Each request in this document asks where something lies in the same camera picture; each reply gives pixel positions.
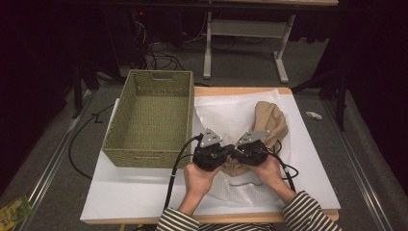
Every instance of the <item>wooden table edge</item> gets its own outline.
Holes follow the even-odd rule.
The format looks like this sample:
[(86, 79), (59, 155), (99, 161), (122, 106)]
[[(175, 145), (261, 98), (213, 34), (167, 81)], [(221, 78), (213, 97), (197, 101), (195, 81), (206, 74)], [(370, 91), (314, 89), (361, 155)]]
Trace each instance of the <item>wooden table edge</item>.
[(194, 96), (217, 96), (257, 93), (278, 90), (280, 94), (292, 94), (289, 88), (265, 88), (265, 87), (194, 87)]
[[(338, 210), (322, 210), (333, 221), (339, 219)], [(277, 223), (284, 222), (282, 213), (251, 213), (231, 215), (193, 216), (200, 223)], [(155, 224), (159, 218), (83, 219), (87, 224)]]

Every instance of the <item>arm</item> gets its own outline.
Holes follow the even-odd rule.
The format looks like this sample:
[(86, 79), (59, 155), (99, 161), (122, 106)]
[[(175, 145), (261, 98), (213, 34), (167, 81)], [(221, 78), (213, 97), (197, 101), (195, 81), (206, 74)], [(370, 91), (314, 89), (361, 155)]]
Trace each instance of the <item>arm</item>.
[(220, 167), (213, 171), (200, 169), (196, 164), (184, 168), (186, 195), (177, 210), (166, 208), (160, 217), (157, 230), (197, 230), (198, 221), (191, 216), (204, 195), (210, 190)]
[(270, 186), (285, 203), (285, 223), (291, 230), (342, 230), (321, 210), (319, 203), (306, 192), (296, 193), (282, 180), (279, 162), (272, 156), (255, 171), (264, 184)]

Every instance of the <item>white desk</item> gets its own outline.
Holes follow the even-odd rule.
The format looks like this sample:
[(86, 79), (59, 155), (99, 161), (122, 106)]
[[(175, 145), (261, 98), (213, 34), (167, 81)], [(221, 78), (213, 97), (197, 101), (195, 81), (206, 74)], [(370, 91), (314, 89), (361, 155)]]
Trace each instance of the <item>white desk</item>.
[[(269, 3), (269, 4), (289, 4), (289, 5), (315, 5), (315, 6), (337, 6), (338, 0), (210, 0), (212, 2), (244, 2), (244, 3)], [(207, 43), (204, 56), (204, 71), (203, 78), (211, 78), (211, 59), (212, 59), (212, 36), (236, 36), (236, 37), (255, 37), (255, 38), (273, 38), (280, 39), (280, 47), (277, 51), (273, 51), (273, 59), (275, 60), (278, 70), (279, 79), (282, 84), (289, 82), (288, 75), (283, 65), (282, 56), (288, 42), (289, 35), (293, 27), (295, 15), (288, 16), (288, 20), (280, 22), (271, 21), (247, 21), (247, 20), (224, 20), (213, 19), (211, 12), (207, 13)]]
[[(195, 88), (195, 95), (250, 93), (266, 88)], [(299, 170), (293, 182), (321, 205), (323, 212), (338, 219), (339, 201), (327, 178), (318, 153), (289, 89), (279, 89), (290, 122), (291, 166)], [(81, 220), (93, 224), (156, 223), (162, 213), (171, 169), (115, 167), (101, 151), (89, 188)], [(185, 184), (179, 169), (170, 207), (183, 199)], [(195, 211), (200, 222), (280, 222), (283, 204), (279, 200), (256, 207), (243, 206), (207, 195)]]

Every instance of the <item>black controller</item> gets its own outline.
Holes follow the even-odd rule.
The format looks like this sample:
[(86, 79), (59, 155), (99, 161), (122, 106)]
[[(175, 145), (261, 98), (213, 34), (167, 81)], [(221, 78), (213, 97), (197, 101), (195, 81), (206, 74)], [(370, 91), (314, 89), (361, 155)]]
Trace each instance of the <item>black controller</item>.
[(267, 136), (269, 131), (247, 132), (237, 143), (221, 146), (222, 138), (216, 133), (207, 129), (201, 141), (194, 149), (192, 161), (201, 169), (212, 171), (224, 164), (230, 156), (238, 159), (241, 164), (258, 166), (263, 163), (268, 156), (268, 149), (260, 138)]

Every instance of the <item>black cable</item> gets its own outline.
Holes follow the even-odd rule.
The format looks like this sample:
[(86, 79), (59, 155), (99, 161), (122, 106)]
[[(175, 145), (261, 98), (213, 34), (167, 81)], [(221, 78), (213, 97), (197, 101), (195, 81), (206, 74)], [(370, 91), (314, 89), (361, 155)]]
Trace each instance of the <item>black cable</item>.
[(191, 41), (185, 41), (184, 45), (191, 47), (191, 48), (200, 48), (207, 44), (206, 40), (203, 40), (205, 37), (197, 38)]
[(193, 156), (193, 155), (192, 155), (192, 154), (187, 154), (187, 155), (184, 155), (184, 156), (180, 157), (180, 161), (181, 161), (181, 160), (183, 160), (184, 158), (186, 158), (186, 157), (190, 157), (190, 156)]
[(170, 175), (170, 181), (169, 181), (169, 183), (168, 183), (167, 196), (166, 196), (166, 202), (165, 202), (165, 207), (164, 207), (164, 209), (168, 207), (168, 203), (170, 202), (171, 193), (172, 193), (172, 190), (173, 190), (174, 179), (175, 179), (175, 177), (176, 177), (176, 172), (177, 172), (177, 166), (178, 166), (179, 162), (181, 161), (181, 159), (183, 159), (183, 158), (185, 158), (185, 157), (187, 157), (187, 156), (190, 156), (190, 155), (185, 155), (185, 156), (182, 157), (181, 155), (184, 153), (184, 150), (189, 146), (190, 143), (192, 143), (193, 141), (199, 141), (199, 140), (201, 140), (203, 137), (204, 137), (204, 135), (203, 135), (203, 134), (200, 134), (200, 135), (198, 135), (198, 136), (195, 136), (195, 137), (189, 139), (189, 140), (184, 144), (184, 146), (182, 147), (180, 153), (178, 154), (177, 159), (176, 159), (176, 161), (175, 161), (175, 163), (174, 163), (174, 166), (173, 166), (173, 170), (172, 170), (171, 175)]
[(207, 36), (201, 36), (201, 34), (203, 33), (203, 31), (205, 29), (206, 23), (207, 23), (207, 14), (204, 13), (203, 24), (201, 26), (201, 30), (197, 33), (197, 36), (195, 36), (195, 38), (193, 38), (191, 40), (185, 40), (185, 41), (183, 41), (183, 43), (188, 44), (189, 42), (197, 41), (197, 40), (200, 40), (200, 39), (203, 39), (203, 38), (207, 37)]
[[(165, 48), (162, 48), (162, 49), (160, 49), (160, 50), (157, 50), (157, 51), (153, 51), (153, 46), (154, 45), (158, 45), (158, 44), (162, 44), (162, 43), (164, 43), (166, 46), (165, 46)], [(156, 42), (156, 43), (151, 43), (150, 44), (150, 52), (157, 52), (157, 53), (160, 53), (160, 52), (163, 52), (163, 51), (165, 51), (165, 50), (167, 50), (168, 49), (168, 42)]]
[(251, 45), (259, 45), (261, 43), (264, 43), (268, 40), (271, 40), (271, 38), (261, 38), (259, 41), (248, 41), (248, 40), (242, 40), (241, 38), (237, 38), (237, 40), (241, 43), (246, 43), (246, 44), (251, 44)]
[(226, 51), (226, 50), (229, 50), (229, 49), (231, 49), (232, 47), (234, 47), (234, 45), (235, 45), (236, 42), (237, 42), (237, 41), (235, 40), (235, 38), (232, 38), (232, 43), (231, 43), (228, 47), (226, 47), (226, 48), (216, 48), (213, 44), (211, 44), (211, 47), (212, 47), (213, 49), (215, 49), (215, 50)]
[(168, 64), (159, 66), (159, 68), (166, 68), (168, 66), (170, 66), (171, 64), (176, 64), (176, 66), (173, 69), (177, 69), (177, 67), (180, 66), (180, 68), (182, 70), (185, 70), (183, 68), (183, 66), (180, 64), (180, 61), (177, 59), (177, 57), (172, 56), (172, 55), (168, 55), (166, 53), (158, 53), (158, 54), (154, 54), (153, 52), (151, 52), (151, 54), (146, 54), (148, 56), (151, 56), (153, 58), (153, 60), (150, 62), (150, 65), (154, 67), (154, 69), (157, 69), (157, 61), (158, 60), (168, 60)]
[(154, 55), (154, 52), (153, 52), (152, 46), (149, 46), (149, 49), (150, 49), (150, 54), (149, 54), (149, 53), (147, 53), (146, 55), (153, 57), (153, 62), (154, 62), (154, 65), (153, 65), (151, 62), (150, 62), (150, 65), (151, 65), (151, 66), (153, 66), (153, 69), (154, 69), (154, 70), (156, 70), (156, 69), (157, 69), (157, 61), (156, 61), (156, 56)]
[[(284, 170), (284, 172), (285, 172), (285, 175), (286, 175), (286, 178), (282, 178), (282, 179), (283, 179), (283, 180), (288, 180), (289, 186), (291, 187), (291, 189), (292, 189), (294, 192), (296, 192), (295, 187), (294, 187), (294, 183), (293, 183), (293, 178), (295, 178), (295, 176), (297, 176), (297, 175), (299, 174), (299, 171), (298, 171), (296, 168), (294, 168), (294, 167), (291, 167), (291, 166), (286, 165), (286, 164), (282, 161), (282, 159), (281, 159), (281, 158), (279, 157), (279, 155), (278, 155), (279, 152), (282, 150), (282, 142), (280, 142), (279, 140), (277, 140), (277, 142), (279, 143), (279, 149), (278, 149), (277, 151), (274, 151), (275, 146), (273, 146), (272, 150), (270, 150), (270, 149), (268, 148), (268, 151), (264, 151), (264, 150), (255, 150), (255, 151), (258, 151), (258, 152), (261, 152), (261, 153), (268, 153), (268, 154), (271, 155), (272, 157), (276, 158), (276, 160), (278, 160), (279, 164), (280, 164), (281, 167), (283, 168), (283, 170)], [(291, 176), (291, 175), (290, 175), (290, 173), (289, 173), (289, 171), (288, 171), (288, 167), (291, 168), (291, 169), (293, 169), (293, 170), (296, 172), (296, 174), (295, 174), (294, 176)]]
[(280, 159), (280, 157), (279, 157), (278, 155), (276, 155), (276, 154), (274, 154), (274, 153), (270, 153), (270, 155), (278, 160), (279, 164), (280, 164), (280, 165), (282, 166), (282, 168), (283, 168), (283, 171), (285, 172), (285, 175), (286, 175), (287, 180), (288, 180), (288, 182), (289, 182), (289, 186), (291, 187), (291, 189), (292, 189), (294, 192), (296, 192), (296, 189), (295, 189), (295, 187), (294, 187), (294, 183), (293, 183), (292, 177), (291, 177), (291, 175), (289, 174), (287, 165), (285, 165), (285, 163), (283, 163), (282, 159)]
[(86, 173), (84, 173), (82, 170), (80, 170), (79, 168), (77, 168), (72, 160), (72, 144), (74, 143), (75, 139), (78, 137), (78, 135), (80, 134), (80, 132), (95, 118), (95, 117), (99, 117), (99, 115), (103, 112), (105, 112), (106, 110), (108, 110), (109, 108), (111, 108), (114, 104), (109, 105), (108, 107), (104, 108), (103, 110), (101, 110), (99, 113), (97, 114), (92, 114), (92, 117), (90, 119), (88, 119), (84, 125), (81, 126), (80, 129), (78, 129), (78, 131), (75, 133), (75, 135), (73, 136), (71, 142), (69, 143), (69, 147), (68, 147), (68, 157), (69, 157), (69, 162), (71, 163), (72, 167), (74, 167), (74, 169), (76, 171), (78, 171), (78, 173), (80, 173), (81, 175), (87, 177), (89, 180), (92, 180), (92, 177), (87, 175)]
[(292, 179), (294, 179), (296, 176), (299, 175), (299, 171), (296, 168), (294, 168), (294, 167), (292, 167), (290, 165), (286, 165), (286, 164), (285, 164), (285, 166), (288, 167), (288, 168), (291, 168), (292, 170), (294, 170), (295, 174), (291, 175)]

